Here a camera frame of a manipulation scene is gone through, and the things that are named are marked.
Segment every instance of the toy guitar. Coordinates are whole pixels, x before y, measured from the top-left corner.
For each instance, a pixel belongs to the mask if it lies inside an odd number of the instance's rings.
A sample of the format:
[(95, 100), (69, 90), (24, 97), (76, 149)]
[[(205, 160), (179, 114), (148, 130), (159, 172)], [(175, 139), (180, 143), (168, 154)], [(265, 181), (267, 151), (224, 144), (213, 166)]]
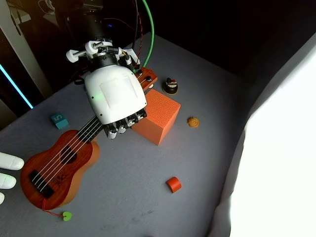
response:
[[(157, 76), (142, 68), (138, 80), (147, 89)], [(93, 139), (103, 130), (93, 117), (81, 130), (70, 130), (60, 136), (47, 151), (31, 157), (21, 171), (21, 187), (27, 199), (36, 207), (52, 210), (76, 196), (85, 171), (99, 158), (99, 147)]]

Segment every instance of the gray table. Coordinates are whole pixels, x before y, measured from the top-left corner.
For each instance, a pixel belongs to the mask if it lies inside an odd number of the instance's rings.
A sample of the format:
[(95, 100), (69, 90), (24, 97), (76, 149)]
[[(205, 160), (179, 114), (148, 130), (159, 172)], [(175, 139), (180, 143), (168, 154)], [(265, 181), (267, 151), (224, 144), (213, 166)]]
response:
[[(146, 35), (143, 54), (149, 40)], [(159, 78), (154, 89), (161, 91), (167, 77), (179, 83), (178, 93), (171, 98), (182, 107), (161, 145), (132, 130), (114, 140), (101, 132), (99, 161), (84, 175), (76, 198), (55, 210), (72, 212), (71, 221), (63, 222), (32, 206), (18, 181), (14, 189), (3, 191), (0, 236), (205, 235), (236, 145), (230, 88), (238, 78), (158, 36), (147, 66)], [(56, 112), (62, 112), (70, 126), (58, 130), (50, 121)], [(80, 129), (92, 116), (83, 86), (70, 84), (3, 129), (0, 151), (27, 160), (49, 149), (65, 131)], [(191, 116), (200, 119), (199, 128), (187, 125)], [(19, 172), (8, 173), (19, 180)], [(182, 189), (174, 194), (165, 184), (172, 176), (182, 182)]]

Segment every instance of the blue cube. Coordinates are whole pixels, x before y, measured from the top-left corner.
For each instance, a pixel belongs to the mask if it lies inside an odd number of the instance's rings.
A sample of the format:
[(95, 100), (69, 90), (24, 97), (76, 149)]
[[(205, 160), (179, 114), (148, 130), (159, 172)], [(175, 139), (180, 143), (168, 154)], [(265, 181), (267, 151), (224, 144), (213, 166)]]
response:
[(54, 114), (50, 118), (51, 120), (53, 120), (54, 124), (56, 125), (58, 129), (62, 129), (66, 127), (67, 125), (69, 125), (67, 119), (63, 116), (62, 113)]

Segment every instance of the white robotic hand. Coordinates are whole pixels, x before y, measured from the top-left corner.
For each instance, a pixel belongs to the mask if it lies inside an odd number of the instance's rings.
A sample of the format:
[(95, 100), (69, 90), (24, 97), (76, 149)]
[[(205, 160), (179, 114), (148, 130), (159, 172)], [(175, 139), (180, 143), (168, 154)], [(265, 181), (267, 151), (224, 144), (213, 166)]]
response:
[[(12, 155), (0, 152), (0, 168), (19, 170), (23, 167), (24, 161)], [(12, 189), (16, 184), (16, 179), (8, 174), (0, 173), (0, 189)], [(4, 194), (0, 193), (0, 204), (4, 201)]]

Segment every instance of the green heart charm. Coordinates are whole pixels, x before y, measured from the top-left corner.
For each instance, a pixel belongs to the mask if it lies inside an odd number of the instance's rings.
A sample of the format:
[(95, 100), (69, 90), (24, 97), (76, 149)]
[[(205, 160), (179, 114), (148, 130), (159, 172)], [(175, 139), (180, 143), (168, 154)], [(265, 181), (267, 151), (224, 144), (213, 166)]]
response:
[(63, 216), (64, 216), (64, 218), (63, 218), (64, 221), (69, 221), (72, 217), (72, 213), (68, 212), (68, 211), (64, 211)]

